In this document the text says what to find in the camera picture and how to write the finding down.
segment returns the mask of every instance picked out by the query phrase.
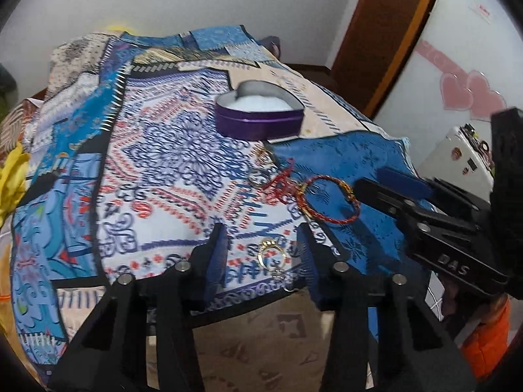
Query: wall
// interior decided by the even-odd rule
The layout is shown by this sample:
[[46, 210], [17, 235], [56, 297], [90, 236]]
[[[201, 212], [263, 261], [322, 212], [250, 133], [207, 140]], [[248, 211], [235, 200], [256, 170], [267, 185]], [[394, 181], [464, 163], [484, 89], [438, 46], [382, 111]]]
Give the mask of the wall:
[[[491, 13], [487, 22], [471, 0], [437, 0], [420, 37], [466, 73], [485, 74], [508, 107], [523, 107], [523, 41], [498, 0], [475, 0]], [[414, 166], [432, 152], [453, 126], [467, 122], [490, 142], [490, 122], [471, 120], [469, 110], [444, 110], [442, 71], [414, 52], [375, 121], [391, 136], [408, 137]]]
[[74, 37], [122, 25], [137, 34], [171, 35], [244, 24], [257, 38], [278, 35], [287, 63], [325, 65], [349, 0], [21, 0], [0, 32], [0, 62], [18, 95], [47, 83], [49, 54]]

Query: door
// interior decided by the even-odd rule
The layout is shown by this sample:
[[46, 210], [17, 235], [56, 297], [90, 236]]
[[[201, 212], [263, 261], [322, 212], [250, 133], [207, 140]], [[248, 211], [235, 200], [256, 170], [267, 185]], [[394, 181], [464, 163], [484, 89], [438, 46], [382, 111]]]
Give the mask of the door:
[[423, 29], [435, 0], [359, 0], [331, 76], [339, 94], [372, 117]]

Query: bed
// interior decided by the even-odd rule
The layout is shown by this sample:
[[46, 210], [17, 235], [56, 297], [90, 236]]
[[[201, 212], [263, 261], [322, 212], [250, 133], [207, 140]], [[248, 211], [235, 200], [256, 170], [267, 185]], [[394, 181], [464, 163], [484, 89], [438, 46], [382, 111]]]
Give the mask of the bed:
[[[245, 142], [215, 130], [214, 99], [248, 79], [277, 84], [304, 104], [297, 139]], [[35, 377], [47, 383], [118, 276], [161, 274], [222, 222], [231, 240], [223, 284], [191, 321], [207, 390], [318, 390], [330, 324], [301, 290], [296, 228], [305, 219], [294, 201], [266, 202], [249, 186], [249, 169], [264, 163], [258, 155], [267, 148], [280, 163], [293, 158], [301, 179], [326, 174], [351, 184], [376, 179], [382, 166], [415, 174], [408, 141], [282, 64], [241, 25], [73, 40], [53, 52], [44, 102], [34, 103], [2, 125], [10, 131], [2, 142], [21, 140], [31, 160], [30, 186], [2, 228], [0, 249], [3, 261], [10, 257], [10, 343]], [[322, 184], [310, 199], [343, 218], [337, 193]], [[361, 272], [401, 272], [427, 291], [430, 273], [406, 258], [391, 218], [363, 206], [352, 224], [309, 224], [318, 242]], [[265, 237], [286, 252], [286, 275], [299, 292], [259, 266]], [[427, 303], [437, 301], [430, 290]], [[369, 331], [375, 342], [373, 312]], [[274, 353], [274, 341], [284, 352]], [[153, 337], [147, 352], [154, 385]]]

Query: patchwork quilt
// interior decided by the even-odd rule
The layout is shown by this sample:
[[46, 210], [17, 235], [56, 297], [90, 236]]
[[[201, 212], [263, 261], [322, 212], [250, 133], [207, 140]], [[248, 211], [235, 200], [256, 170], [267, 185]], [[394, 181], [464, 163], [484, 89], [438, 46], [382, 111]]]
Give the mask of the patchwork quilt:
[[[294, 158], [302, 179], [353, 183], [376, 179], [383, 166], [414, 173], [407, 141], [281, 64], [242, 26], [166, 38], [90, 34], [65, 44], [53, 53], [46, 101], [28, 121], [31, 187], [12, 220], [15, 327], [44, 383], [107, 285], [187, 259], [216, 222], [231, 238], [226, 275], [195, 319], [228, 318], [247, 301], [287, 295], [257, 262], [263, 238], [286, 252], [290, 282], [302, 282], [296, 228], [306, 220], [294, 201], [268, 203], [247, 182], [254, 167], [275, 170], [258, 157], [263, 144], [215, 129], [215, 98], [248, 79], [280, 85], [304, 104], [300, 137], [270, 147], [281, 163]], [[339, 191], [318, 187], [311, 203], [343, 218]], [[428, 273], [405, 258], [389, 217], [363, 206], [352, 224], [310, 225], [360, 271], [403, 272], [426, 288]], [[267, 264], [280, 262], [274, 254]]]

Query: jewelry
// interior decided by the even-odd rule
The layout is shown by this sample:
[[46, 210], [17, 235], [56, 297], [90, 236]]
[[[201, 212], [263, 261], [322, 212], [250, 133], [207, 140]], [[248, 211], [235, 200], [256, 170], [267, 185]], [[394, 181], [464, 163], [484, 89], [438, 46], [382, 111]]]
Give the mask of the jewelry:
[[265, 147], [258, 147], [256, 149], [256, 162], [259, 165], [270, 165], [275, 162], [273, 154]]
[[[263, 260], [263, 254], [268, 249], [275, 249], [276, 251], [279, 252], [279, 254], [281, 255], [281, 265], [280, 266], [268, 267], [265, 265], [265, 261]], [[286, 262], [285, 262], [286, 258], [287, 258], [287, 254], [281, 247], [279, 247], [276, 244], [275, 240], [265, 239], [261, 242], [260, 248], [258, 249], [258, 263], [260, 264], [260, 266], [263, 269], [267, 270], [271, 274], [271, 276], [273, 277], [275, 282], [283, 283], [283, 290], [285, 290], [286, 292], [294, 292], [297, 289], [289, 290], [289, 289], [287, 289], [287, 285], [286, 285], [286, 283], [290, 282], [289, 281], [290, 275], [287, 274], [283, 269], [283, 267], [285, 267], [285, 265], [286, 265]]]
[[270, 183], [270, 172], [263, 168], [251, 168], [247, 175], [247, 182], [254, 188], [264, 189]]
[[271, 190], [265, 193], [268, 204], [276, 204], [276, 200], [288, 204], [289, 197], [294, 196], [297, 187], [300, 185], [298, 181], [291, 178], [294, 159], [291, 158], [287, 162], [289, 162], [289, 166], [263, 187], [263, 189], [267, 189], [272, 186]]
[[[305, 199], [305, 192], [307, 191], [307, 187], [309, 187], [313, 182], [317, 180], [328, 180], [332, 181], [333, 183], [336, 183], [338, 187], [342, 190], [343, 194], [345, 195], [345, 200], [348, 202], [351, 202], [352, 206], [354, 207], [354, 215], [347, 218], [346, 220], [335, 220], [334, 218], [329, 218], [325, 215], [320, 214], [319, 212], [315, 211]], [[328, 175], [316, 175], [312, 178], [309, 178], [307, 181], [305, 181], [303, 184], [301, 184], [298, 189], [296, 190], [296, 202], [300, 210], [309, 218], [316, 218], [321, 221], [325, 222], [331, 222], [333, 224], [348, 224], [350, 222], [354, 222], [360, 214], [360, 202], [356, 200], [356, 197], [354, 196], [354, 192], [352, 191], [352, 188], [343, 180], [340, 180], [338, 178], [334, 178], [332, 176]]]

